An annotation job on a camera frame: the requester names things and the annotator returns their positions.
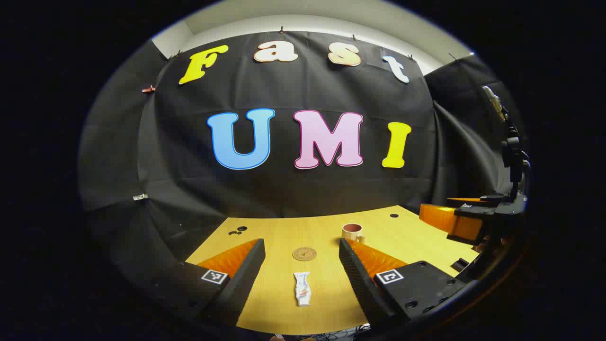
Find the round cork coaster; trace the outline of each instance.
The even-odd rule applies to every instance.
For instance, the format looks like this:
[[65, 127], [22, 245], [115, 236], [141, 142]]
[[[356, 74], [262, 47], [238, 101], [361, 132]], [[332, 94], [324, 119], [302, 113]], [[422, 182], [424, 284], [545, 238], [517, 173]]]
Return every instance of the round cork coaster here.
[[300, 260], [303, 262], [306, 262], [308, 260], [312, 260], [314, 258], [316, 258], [317, 256], [317, 252], [316, 250], [312, 249], [312, 248], [298, 248], [297, 250], [293, 251], [293, 257], [296, 260]]

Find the pink letter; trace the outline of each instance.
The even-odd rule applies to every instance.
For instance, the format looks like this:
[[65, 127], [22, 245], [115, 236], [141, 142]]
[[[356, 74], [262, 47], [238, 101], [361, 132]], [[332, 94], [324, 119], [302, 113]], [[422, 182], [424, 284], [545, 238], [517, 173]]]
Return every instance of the pink letter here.
[[362, 115], [344, 112], [332, 132], [322, 115], [315, 110], [297, 111], [293, 118], [301, 125], [301, 156], [295, 160], [295, 167], [309, 169], [319, 165], [320, 162], [313, 155], [314, 144], [326, 166], [333, 162], [339, 146], [339, 166], [352, 167], [362, 164], [359, 136], [360, 124], [364, 120]]

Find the toothpaste tube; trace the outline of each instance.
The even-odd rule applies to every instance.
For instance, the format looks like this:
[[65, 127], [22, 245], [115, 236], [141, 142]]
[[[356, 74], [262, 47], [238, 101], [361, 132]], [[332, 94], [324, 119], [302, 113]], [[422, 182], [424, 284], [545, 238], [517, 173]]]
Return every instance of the toothpaste tube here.
[[297, 301], [299, 302], [299, 306], [309, 306], [309, 300], [311, 299], [311, 288], [307, 283], [307, 275], [309, 275], [309, 271], [307, 272], [295, 272], [295, 279], [297, 280], [297, 284], [295, 286], [295, 295], [297, 297]]

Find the yellow tabletop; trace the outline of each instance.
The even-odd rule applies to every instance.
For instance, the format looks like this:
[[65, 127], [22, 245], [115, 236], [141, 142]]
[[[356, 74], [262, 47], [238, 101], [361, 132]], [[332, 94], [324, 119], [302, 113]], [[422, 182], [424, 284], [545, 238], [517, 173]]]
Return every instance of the yellow tabletop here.
[[[455, 276], [450, 267], [459, 258], [470, 262], [477, 252], [470, 245], [446, 239], [447, 233], [400, 207], [308, 218], [228, 218], [187, 259], [197, 264], [255, 238], [265, 241], [265, 262], [250, 291], [238, 327], [286, 335], [320, 334], [367, 323], [339, 260], [341, 227], [362, 225], [366, 245], [406, 263], [425, 260]], [[240, 226], [242, 234], [229, 235]], [[295, 249], [309, 246], [318, 252], [313, 260], [293, 258]], [[310, 271], [310, 306], [295, 299], [293, 272]]]

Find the clip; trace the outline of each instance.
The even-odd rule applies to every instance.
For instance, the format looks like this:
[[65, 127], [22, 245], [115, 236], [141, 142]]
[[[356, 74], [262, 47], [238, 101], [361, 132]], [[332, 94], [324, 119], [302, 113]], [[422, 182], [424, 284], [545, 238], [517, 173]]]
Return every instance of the clip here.
[[181, 54], [181, 50], [179, 50], [179, 51], [177, 52], [177, 54], [176, 54], [176, 55], [172, 55], [172, 56], [168, 57], [168, 59], [171, 59], [171, 58], [177, 57], [177, 56], [179, 56], [180, 54]]
[[143, 90], [141, 90], [141, 92], [144, 92], [144, 93], [145, 93], [145, 92], [154, 92], [154, 91], [156, 91], [156, 88], [155, 88], [155, 87], [153, 87], [153, 85], [150, 85], [150, 87], [149, 87], [149, 88], [147, 88], [147, 89], [143, 89]]

